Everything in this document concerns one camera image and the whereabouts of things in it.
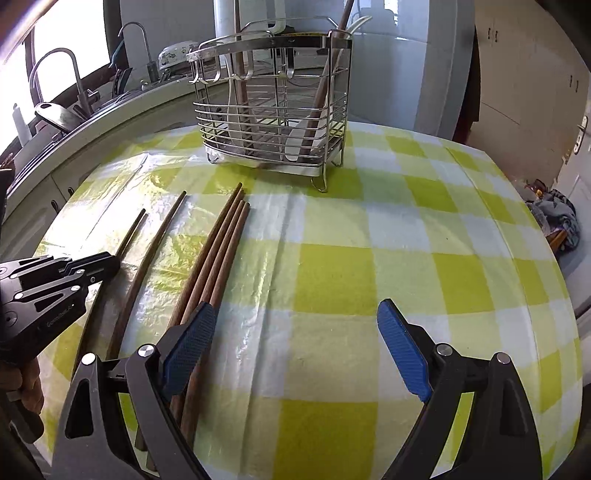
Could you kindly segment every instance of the human hand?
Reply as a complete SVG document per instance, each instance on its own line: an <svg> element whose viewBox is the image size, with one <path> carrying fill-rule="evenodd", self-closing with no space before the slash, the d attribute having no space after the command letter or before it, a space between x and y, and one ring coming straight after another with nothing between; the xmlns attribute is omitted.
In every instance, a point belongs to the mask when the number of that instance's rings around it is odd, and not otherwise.
<svg viewBox="0 0 591 480"><path fill-rule="evenodd" d="M0 390L20 390L22 405L27 410L40 414L45 399L39 373L36 358L21 368L0 362Z"/></svg>

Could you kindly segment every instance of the tablecloth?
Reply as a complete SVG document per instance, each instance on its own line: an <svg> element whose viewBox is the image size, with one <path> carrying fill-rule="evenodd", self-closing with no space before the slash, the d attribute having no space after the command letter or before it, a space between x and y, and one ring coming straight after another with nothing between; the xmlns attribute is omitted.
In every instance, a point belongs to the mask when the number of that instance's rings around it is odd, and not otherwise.
<svg viewBox="0 0 591 480"><path fill-rule="evenodd" d="M461 354L511 355L540 437L544 476L576 438L582 372L558 265L514 188L484 153L351 122L329 190L306 177L207 162L195 127L128 142L76 190L37 254L116 250L148 211L93 333L103 355L125 288L168 209L189 194L149 271L121 355L163 334L229 193L252 205L219 312L194 451L217 479L379 479L422 404L376 328L392 298L409 322ZM96 287L91 287L88 305ZM41 355L50 458L86 316ZM462 396L435 473L467 422ZM131 434L137 428L127 396Z"/></svg>

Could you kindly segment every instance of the bundle of chopsticks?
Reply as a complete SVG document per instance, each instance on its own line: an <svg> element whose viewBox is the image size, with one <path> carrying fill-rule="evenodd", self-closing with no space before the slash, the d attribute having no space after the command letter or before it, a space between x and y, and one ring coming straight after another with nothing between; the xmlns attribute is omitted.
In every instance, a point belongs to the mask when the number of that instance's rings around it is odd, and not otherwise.
<svg viewBox="0 0 591 480"><path fill-rule="evenodd" d="M222 302L232 262L244 229L250 204L244 201L242 183L230 195L222 208L202 250L193 264L189 277L179 295L168 328L187 322L199 303L206 301L216 311ZM199 417L199 397L203 389L203 370L209 353L202 355L193 370L183 395L173 397L170 410L187 443L192 446ZM135 445L145 450L138 431ZM155 470L148 455L147 467Z"/></svg>

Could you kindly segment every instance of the pile of clothes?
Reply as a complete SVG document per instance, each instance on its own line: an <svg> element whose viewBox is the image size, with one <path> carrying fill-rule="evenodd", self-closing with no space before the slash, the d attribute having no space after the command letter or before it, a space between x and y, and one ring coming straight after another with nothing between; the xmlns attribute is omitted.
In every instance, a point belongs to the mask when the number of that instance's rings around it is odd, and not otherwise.
<svg viewBox="0 0 591 480"><path fill-rule="evenodd" d="M564 230L567 234L566 240L558 250L558 254L577 248L581 230L577 221L577 211L572 202L558 190L548 192L544 183L539 180L536 180L532 185L528 185L528 188L536 194L538 199L533 202L526 202L526 204L538 224L540 224L544 234L548 236L558 229Z"/></svg>

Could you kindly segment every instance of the white bottle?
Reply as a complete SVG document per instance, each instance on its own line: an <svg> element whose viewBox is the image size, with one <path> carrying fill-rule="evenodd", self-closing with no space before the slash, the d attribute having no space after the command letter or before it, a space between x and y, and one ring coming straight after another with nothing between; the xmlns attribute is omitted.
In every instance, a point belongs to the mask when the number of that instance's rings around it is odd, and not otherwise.
<svg viewBox="0 0 591 480"><path fill-rule="evenodd" d="M25 119L22 117L21 109L16 103L12 108L12 119L17 128L18 140L21 143L21 146L24 147L33 136L31 135L28 125L25 123Z"/></svg>

